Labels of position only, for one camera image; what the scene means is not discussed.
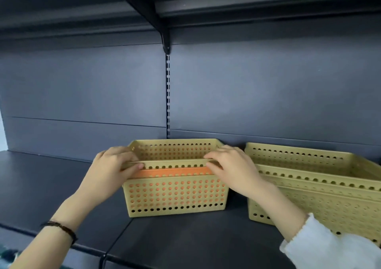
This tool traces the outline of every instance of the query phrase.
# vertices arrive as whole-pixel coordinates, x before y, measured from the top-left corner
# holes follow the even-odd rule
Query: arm
[[[263,180],[249,156],[223,146],[204,156],[223,169],[207,163],[230,188],[256,201],[285,238],[280,249],[298,269],[380,269],[381,250],[370,240],[353,235],[340,237],[308,216],[279,189]]]
[[[269,215],[280,233],[290,241],[303,227],[308,215],[287,199],[279,189],[263,180],[253,161],[238,148],[223,146],[204,156],[217,160],[223,169],[207,163],[231,189],[256,201]]]
[[[76,231],[86,216],[111,197],[143,164],[124,171],[126,161],[137,161],[127,147],[112,147],[94,159],[78,190],[66,199],[51,218],[52,221]],[[71,237],[58,227],[45,227],[11,265],[11,269],[55,269],[65,259]]]

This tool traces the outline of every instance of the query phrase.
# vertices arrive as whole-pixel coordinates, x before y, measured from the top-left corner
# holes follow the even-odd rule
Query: bracelet
[[[73,230],[69,229],[68,227],[65,227],[64,225],[61,225],[58,222],[55,221],[47,221],[43,224],[41,224],[41,229],[47,226],[52,226],[52,227],[59,227],[61,228],[64,232],[68,233],[70,237],[73,239],[72,245],[77,242],[78,238],[77,235],[73,232]]]

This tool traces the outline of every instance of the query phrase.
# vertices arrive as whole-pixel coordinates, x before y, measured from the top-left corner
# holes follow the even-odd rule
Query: sleeve
[[[381,269],[381,249],[372,241],[354,234],[339,237],[319,223],[312,213],[280,251],[297,269]]]

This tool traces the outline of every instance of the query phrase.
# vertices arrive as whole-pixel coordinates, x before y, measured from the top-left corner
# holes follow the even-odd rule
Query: yellow plastic basket
[[[360,156],[259,143],[245,153],[263,178],[338,234],[347,232],[381,244],[381,166]],[[248,200],[249,218],[273,224]]]
[[[130,217],[223,210],[229,188],[205,166],[217,139],[138,140],[130,148],[144,168],[123,184]]]

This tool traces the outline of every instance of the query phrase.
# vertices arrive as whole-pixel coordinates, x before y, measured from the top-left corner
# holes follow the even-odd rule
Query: black metal bracket
[[[141,16],[143,16],[161,35],[164,52],[171,50],[169,29],[155,11],[155,4],[145,0],[126,0]]]

